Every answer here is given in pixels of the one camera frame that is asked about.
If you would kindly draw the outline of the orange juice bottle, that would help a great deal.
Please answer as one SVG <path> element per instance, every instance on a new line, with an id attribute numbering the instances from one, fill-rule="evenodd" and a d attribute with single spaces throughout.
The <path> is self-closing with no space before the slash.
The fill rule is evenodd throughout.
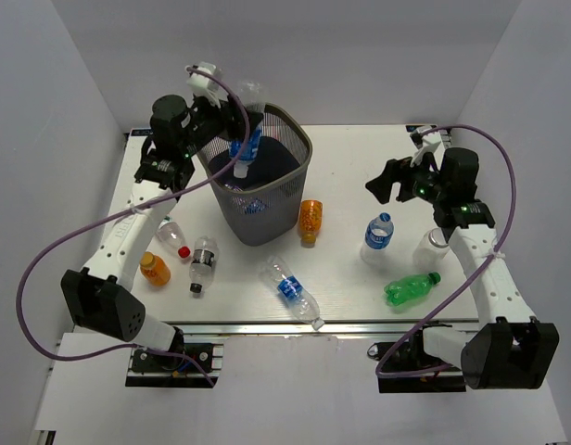
<path id="1" fill-rule="evenodd" d="M 161 257 L 152 252 L 146 251 L 143 254 L 139 268 L 141 274 L 152 286 L 166 286 L 171 280 L 169 267 Z"/>

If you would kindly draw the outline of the orange textured bottle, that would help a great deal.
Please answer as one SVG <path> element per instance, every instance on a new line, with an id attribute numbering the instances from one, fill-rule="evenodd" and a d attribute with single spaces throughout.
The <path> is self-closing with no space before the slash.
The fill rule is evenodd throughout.
<path id="1" fill-rule="evenodd" d="M 324 205 L 315 199 L 303 200 L 300 203 L 298 216 L 298 233 L 303 245 L 313 246 L 321 230 Z"/>

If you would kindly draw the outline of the red cap clear bottle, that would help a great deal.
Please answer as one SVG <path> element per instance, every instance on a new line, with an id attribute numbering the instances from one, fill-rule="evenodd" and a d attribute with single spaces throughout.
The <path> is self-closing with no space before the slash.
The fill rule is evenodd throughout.
<path id="1" fill-rule="evenodd" d="M 166 216 L 161 221 L 156 237 L 171 254 L 180 260 L 186 260 L 190 256 L 191 250 L 187 246 L 184 233 L 178 223 L 170 216 Z"/>

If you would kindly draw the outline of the blue label bottle front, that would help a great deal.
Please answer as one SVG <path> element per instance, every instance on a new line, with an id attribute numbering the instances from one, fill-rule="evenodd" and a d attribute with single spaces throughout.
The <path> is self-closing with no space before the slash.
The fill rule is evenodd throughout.
<path id="1" fill-rule="evenodd" d="M 318 302 L 284 260 L 271 256 L 262 263 L 260 277 L 271 291 L 282 299 L 295 320 L 310 325 L 314 331 L 319 331 L 324 326 Z"/>

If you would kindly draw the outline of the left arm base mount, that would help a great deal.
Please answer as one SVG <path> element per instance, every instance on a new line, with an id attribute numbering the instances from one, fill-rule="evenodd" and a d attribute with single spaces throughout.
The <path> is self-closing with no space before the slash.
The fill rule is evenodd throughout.
<path id="1" fill-rule="evenodd" d="M 217 382 L 222 369 L 223 344 L 184 344 L 184 354 L 190 358 L 174 359 L 135 350 L 129 360 L 125 378 L 127 388 L 211 388 L 207 374 Z"/>

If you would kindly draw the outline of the clear bottle silver cap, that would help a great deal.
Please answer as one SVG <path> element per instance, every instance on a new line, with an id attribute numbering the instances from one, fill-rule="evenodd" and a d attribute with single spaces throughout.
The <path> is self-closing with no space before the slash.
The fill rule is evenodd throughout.
<path id="1" fill-rule="evenodd" d="M 413 265 L 420 273 L 434 272 L 449 253 L 450 246 L 440 228 L 424 234 L 412 255 Z"/>

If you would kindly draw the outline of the green crushed bottle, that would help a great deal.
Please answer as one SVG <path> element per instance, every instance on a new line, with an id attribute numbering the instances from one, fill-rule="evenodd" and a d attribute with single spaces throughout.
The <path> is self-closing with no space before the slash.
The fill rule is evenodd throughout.
<path id="1" fill-rule="evenodd" d="M 384 297 L 388 305 L 399 307 L 410 301 L 426 297 L 441 281 L 437 272 L 408 275 L 384 287 Z"/>

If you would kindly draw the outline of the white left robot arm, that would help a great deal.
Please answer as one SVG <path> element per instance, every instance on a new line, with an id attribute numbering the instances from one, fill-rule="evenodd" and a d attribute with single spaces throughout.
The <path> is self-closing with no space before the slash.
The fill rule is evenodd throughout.
<path id="1" fill-rule="evenodd" d="M 183 363 L 178 329 L 147 314 L 133 281 L 159 224 L 189 187 L 195 154 L 217 137 L 243 140 L 260 120 L 234 94 L 225 100 L 196 94 L 191 104 L 165 95 L 154 103 L 128 203 L 110 217 L 112 228 L 81 270 L 62 277 L 76 325 L 153 350 L 163 369 Z"/>

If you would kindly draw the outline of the black label clear bottle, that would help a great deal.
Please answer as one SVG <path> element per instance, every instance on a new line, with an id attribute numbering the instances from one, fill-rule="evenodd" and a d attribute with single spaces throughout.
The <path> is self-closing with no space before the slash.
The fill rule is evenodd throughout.
<path id="1" fill-rule="evenodd" d="M 212 284 L 218 258 L 219 248 L 215 238 L 201 236 L 197 239 L 189 266 L 189 290 L 194 297 L 201 297 Z"/>

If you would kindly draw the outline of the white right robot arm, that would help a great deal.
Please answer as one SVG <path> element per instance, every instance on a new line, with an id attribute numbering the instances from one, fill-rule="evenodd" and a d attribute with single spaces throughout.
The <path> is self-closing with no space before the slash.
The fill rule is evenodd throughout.
<path id="1" fill-rule="evenodd" d="M 499 247 L 489 207 L 476 198 L 477 154 L 452 147 L 437 164 L 391 159 L 367 189 L 385 204 L 393 184 L 399 202 L 419 197 L 434 209 L 434 220 L 463 268 L 461 290 L 474 298 L 479 328 L 469 335 L 432 316 L 418 323 L 382 356 L 376 374 L 412 378 L 459 370 L 472 389 L 537 389 L 559 342 L 554 324 L 538 320 L 518 291 Z"/>

